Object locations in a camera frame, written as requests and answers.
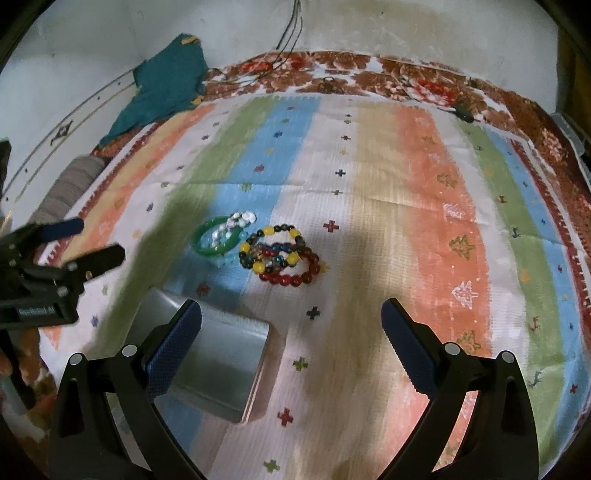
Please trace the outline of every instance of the yellow bead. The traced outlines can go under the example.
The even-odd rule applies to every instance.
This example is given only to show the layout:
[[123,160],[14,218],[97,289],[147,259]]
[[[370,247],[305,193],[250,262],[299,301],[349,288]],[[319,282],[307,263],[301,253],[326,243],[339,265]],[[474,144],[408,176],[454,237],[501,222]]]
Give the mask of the yellow bead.
[[287,256],[286,260],[290,265],[295,265],[300,261],[300,256],[296,252],[292,252]]
[[263,262],[255,262],[255,264],[252,266],[252,271],[255,274],[261,274],[265,272],[265,264]]

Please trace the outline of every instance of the blue stripe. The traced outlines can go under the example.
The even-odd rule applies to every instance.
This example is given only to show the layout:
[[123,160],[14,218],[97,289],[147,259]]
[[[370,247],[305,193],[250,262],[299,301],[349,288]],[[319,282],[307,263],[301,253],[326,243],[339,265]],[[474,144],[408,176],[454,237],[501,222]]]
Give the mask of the blue stripe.
[[[319,98],[278,100],[225,182],[216,186],[216,196],[209,205],[206,219],[250,210],[256,214],[256,222],[248,228],[249,233],[269,224],[281,188],[319,105]],[[173,265],[165,288],[199,299],[196,290],[205,282],[211,290],[201,300],[231,312],[238,305],[250,275],[252,271],[244,270],[237,261],[218,268],[215,260],[197,255],[188,245]]]
[[[584,362],[586,354],[583,352],[577,294],[572,272],[570,271],[570,263],[565,256],[566,247],[562,244],[558,229],[545,206],[542,195],[540,195],[527,169],[521,163],[519,155],[514,151],[510,143],[500,135],[492,131],[487,131],[487,133],[495,147],[502,153],[513,175],[513,179],[525,201],[525,207],[542,239],[544,253],[552,273],[565,361],[565,384],[558,410],[560,417],[555,420],[556,441],[558,451],[561,451],[561,448],[570,439],[574,425],[577,422],[578,413],[586,399],[586,388],[583,388],[583,386],[587,386],[589,383],[589,374]],[[562,273],[558,270],[558,265],[562,267]],[[581,385],[580,391],[577,390],[575,394],[570,392],[573,384]]]

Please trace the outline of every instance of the beaded bracelet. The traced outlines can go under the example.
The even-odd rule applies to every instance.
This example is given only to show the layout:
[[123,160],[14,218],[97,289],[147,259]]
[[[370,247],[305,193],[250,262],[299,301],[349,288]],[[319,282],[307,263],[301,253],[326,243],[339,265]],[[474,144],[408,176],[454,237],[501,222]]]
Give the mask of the beaded bracelet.
[[[274,243],[273,245],[256,244],[259,238],[263,236],[270,236],[281,231],[289,231],[290,236],[295,240],[295,244],[289,243]],[[280,255],[280,252],[286,252],[288,255],[284,259]],[[238,254],[240,263],[244,268],[252,269],[255,274],[258,274],[260,279],[263,281],[269,280],[272,284],[280,283],[283,286],[293,285],[294,287],[299,286],[303,283],[310,283],[312,281],[312,275],[320,272],[320,266],[318,262],[320,258],[316,255],[309,247],[306,246],[306,242],[300,234],[300,231],[293,225],[282,225],[271,226],[268,225],[265,228],[258,230],[253,233],[246,241],[240,246],[240,252]],[[299,262],[300,258],[306,258],[310,262],[310,268],[308,272],[300,275],[279,275],[279,272],[286,267],[295,267]],[[272,258],[271,265],[265,265],[265,259]]]

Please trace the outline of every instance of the jade bangle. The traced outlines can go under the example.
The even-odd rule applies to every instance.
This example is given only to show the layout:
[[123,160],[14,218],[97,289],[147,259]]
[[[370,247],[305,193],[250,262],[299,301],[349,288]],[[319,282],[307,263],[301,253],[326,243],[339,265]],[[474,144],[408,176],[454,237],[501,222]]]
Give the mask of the jade bangle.
[[216,225],[226,223],[228,218],[229,217],[215,217],[198,227],[195,232],[193,232],[193,250],[204,257],[214,257],[215,255],[223,255],[237,246],[238,242],[240,241],[240,234],[242,233],[242,228],[239,226],[234,227],[232,229],[232,236],[224,243],[220,243],[217,247],[201,247],[201,237]]

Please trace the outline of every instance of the gray cushion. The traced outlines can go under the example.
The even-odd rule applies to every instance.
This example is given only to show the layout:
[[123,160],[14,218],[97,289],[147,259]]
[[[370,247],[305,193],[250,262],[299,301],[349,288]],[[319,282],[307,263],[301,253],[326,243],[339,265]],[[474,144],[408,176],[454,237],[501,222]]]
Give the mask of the gray cushion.
[[105,167],[105,160],[94,155],[76,157],[53,184],[29,222],[62,220]]

